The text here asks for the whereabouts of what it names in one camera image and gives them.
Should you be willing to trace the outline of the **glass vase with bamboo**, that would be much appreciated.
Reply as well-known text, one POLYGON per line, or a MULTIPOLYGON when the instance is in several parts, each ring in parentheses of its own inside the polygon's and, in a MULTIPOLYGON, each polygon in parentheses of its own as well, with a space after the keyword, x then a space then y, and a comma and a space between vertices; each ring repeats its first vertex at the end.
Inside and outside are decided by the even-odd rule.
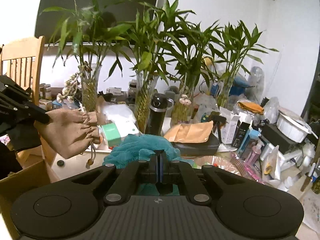
POLYGON ((229 93, 239 70, 250 73, 244 66, 246 58, 262 64, 263 61, 254 55, 255 52, 268 54, 271 51, 278 51, 259 44, 261 35, 262 32, 257 26, 250 31, 240 20, 237 25, 228 23, 224 27, 219 27, 212 36, 209 49, 214 64, 223 64, 225 67, 223 73, 217 74, 217 80, 222 83, 216 96, 219 107, 227 106, 229 93))

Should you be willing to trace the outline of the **black thermos bottle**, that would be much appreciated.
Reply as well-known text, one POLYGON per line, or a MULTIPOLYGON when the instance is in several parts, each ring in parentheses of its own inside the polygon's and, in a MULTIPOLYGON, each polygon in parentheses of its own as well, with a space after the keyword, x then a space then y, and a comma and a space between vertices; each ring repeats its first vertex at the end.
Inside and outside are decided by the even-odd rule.
POLYGON ((149 118, 145 128, 145 134, 161 135, 161 130, 166 112, 174 106, 174 100, 164 94, 155 93, 150 103, 149 118))

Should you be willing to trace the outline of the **white plastic tub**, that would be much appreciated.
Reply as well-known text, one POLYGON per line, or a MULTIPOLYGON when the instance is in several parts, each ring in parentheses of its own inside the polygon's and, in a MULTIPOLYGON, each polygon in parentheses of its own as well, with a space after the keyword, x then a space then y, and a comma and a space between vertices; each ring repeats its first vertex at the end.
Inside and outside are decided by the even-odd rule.
POLYGON ((310 125, 308 125, 299 115, 284 107, 279 108, 277 128, 290 140, 301 143, 308 134, 318 139, 310 125))

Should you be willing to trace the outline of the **cardboard box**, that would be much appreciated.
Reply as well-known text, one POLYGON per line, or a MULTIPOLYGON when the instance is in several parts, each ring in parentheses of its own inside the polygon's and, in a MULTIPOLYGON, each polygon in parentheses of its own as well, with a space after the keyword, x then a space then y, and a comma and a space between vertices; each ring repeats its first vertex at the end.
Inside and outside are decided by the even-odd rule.
POLYGON ((9 239, 19 239, 19 233, 10 217, 14 201, 29 190, 59 180, 60 178, 43 160, 1 180, 1 218, 9 239))

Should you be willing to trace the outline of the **black zip case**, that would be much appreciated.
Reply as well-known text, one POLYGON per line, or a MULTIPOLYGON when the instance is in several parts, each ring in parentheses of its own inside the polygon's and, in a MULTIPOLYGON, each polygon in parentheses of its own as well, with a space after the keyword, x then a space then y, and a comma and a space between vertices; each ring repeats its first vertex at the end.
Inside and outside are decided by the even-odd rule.
POLYGON ((180 143, 172 142, 174 148, 180 150, 182 156, 203 156, 203 155, 214 155, 219 146, 220 141, 213 134, 209 136, 206 142, 202 143, 180 143))

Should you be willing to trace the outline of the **tan drawstring pouch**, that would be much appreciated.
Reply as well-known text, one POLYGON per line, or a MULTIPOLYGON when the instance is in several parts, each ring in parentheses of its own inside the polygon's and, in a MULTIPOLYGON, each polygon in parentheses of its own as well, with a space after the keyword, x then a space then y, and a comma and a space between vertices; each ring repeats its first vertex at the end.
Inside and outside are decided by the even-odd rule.
POLYGON ((56 109, 46 113, 49 122, 34 122, 41 136, 42 150, 49 165, 57 154, 64 159, 83 153, 91 144, 100 144, 98 119, 95 112, 56 109))

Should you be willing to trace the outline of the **green white tissue box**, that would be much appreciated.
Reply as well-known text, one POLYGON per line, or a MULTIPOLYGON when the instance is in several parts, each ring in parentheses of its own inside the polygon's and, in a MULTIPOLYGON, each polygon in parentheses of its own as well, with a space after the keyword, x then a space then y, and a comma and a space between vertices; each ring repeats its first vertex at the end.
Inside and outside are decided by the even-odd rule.
POLYGON ((118 146, 128 135, 139 135, 140 132, 133 122, 117 121, 99 126, 103 142, 108 147, 118 146))

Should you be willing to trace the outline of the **blue mesh bath loofah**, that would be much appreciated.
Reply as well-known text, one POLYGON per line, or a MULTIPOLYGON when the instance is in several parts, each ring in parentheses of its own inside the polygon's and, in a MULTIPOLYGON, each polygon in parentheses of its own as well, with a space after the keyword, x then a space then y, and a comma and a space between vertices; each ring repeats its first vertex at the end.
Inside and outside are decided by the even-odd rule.
POLYGON ((164 151, 168 161, 184 161, 191 166, 194 164, 192 160, 182 159, 180 150, 174 148, 164 137, 149 134, 140 136, 130 134, 109 155, 104 157, 102 165, 114 164, 116 168, 125 168, 133 161, 150 161, 151 155, 155 151, 164 151))

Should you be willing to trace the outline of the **wooden chair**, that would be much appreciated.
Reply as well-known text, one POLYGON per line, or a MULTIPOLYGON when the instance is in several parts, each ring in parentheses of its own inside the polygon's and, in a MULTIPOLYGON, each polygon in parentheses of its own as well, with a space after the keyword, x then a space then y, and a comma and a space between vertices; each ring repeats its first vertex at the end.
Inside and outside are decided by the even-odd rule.
POLYGON ((31 88, 36 105, 40 99, 40 74, 45 37, 23 38, 1 46, 1 74, 23 89, 31 88))

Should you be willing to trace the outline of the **brown paper envelope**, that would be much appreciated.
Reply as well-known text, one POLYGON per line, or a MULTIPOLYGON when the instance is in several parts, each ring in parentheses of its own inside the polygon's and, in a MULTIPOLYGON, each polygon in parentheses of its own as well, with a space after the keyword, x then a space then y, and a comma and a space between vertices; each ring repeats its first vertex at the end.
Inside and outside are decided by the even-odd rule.
POLYGON ((196 124, 178 124, 164 135, 169 142, 199 144, 207 142, 213 129, 213 121, 196 124))

